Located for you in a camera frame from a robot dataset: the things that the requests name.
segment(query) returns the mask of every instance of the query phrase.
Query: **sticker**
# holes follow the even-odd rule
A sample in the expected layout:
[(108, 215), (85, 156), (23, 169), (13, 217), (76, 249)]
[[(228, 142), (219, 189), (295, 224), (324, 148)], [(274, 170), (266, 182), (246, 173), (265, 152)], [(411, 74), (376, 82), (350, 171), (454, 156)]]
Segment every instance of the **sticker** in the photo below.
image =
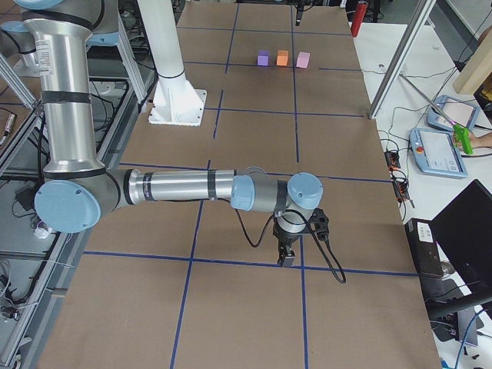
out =
[(432, 238), (431, 227), (427, 223), (417, 222), (417, 230), (418, 230), (418, 239), (421, 242), (429, 242), (433, 243), (434, 239)]
[(36, 41), (36, 51), (38, 53), (39, 74), (52, 75), (52, 45), (49, 40)]

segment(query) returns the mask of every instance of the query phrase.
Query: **green object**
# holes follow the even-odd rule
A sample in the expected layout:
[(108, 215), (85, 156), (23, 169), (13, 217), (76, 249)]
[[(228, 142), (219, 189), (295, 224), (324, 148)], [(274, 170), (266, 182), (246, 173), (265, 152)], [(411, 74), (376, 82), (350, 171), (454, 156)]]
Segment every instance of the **green object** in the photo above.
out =
[(461, 143), (461, 145), (463, 146), (463, 152), (467, 155), (471, 155), (474, 153), (474, 150), (471, 147), (469, 133), (470, 131), (468, 130), (468, 128), (462, 125), (454, 125), (454, 137), (456, 139), (456, 142)]

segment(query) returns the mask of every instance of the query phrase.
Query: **red cylinder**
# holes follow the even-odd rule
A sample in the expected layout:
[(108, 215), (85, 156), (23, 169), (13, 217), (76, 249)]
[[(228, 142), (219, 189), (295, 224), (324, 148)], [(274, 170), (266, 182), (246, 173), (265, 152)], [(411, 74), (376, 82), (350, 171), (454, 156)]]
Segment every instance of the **red cylinder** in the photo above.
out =
[(366, 16), (366, 11), (367, 11), (367, 2), (358, 2), (357, 7), (355, 9), (355, 15), (354, 19), (352, 19), (352, 37), (357, 37), (359, 34), (359, 29), (361, 29), (361, 24), (362, 21), (364, 20), (364, 17)]

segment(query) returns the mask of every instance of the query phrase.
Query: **cube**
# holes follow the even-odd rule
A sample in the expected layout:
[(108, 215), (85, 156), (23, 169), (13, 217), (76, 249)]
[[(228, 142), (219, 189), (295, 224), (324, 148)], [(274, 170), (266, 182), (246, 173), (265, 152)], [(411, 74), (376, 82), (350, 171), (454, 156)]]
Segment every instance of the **cube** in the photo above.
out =
[(311, 54), (309, 54), (308, 52), (300, 52), (298, 55), (298, 61), (296, 63), (296, 67), (306, 69), (309, 64), (310, 56)]
[(268, 67), (268, 64), (270, 63), (270, 53), (268, 50), (260, 50), (258, 52), (258, 65), (262, 67)]
[(279, 67), (287, 67), (288, 62), (289, 62), (289, 52), (287, 50), (278, 50), (277, 65)]

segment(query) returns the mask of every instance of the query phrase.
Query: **computer monitor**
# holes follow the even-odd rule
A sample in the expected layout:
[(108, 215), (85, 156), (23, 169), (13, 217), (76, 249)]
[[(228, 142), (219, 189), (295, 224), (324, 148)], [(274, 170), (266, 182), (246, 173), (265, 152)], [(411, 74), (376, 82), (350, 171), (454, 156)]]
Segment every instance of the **computer monitor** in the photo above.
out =
[(472, 291), (463, 304), (457, 299), (451, 306), (492, 309), (492, 194), (477, 179), (472, 181), (432, 220), (430, 229)]

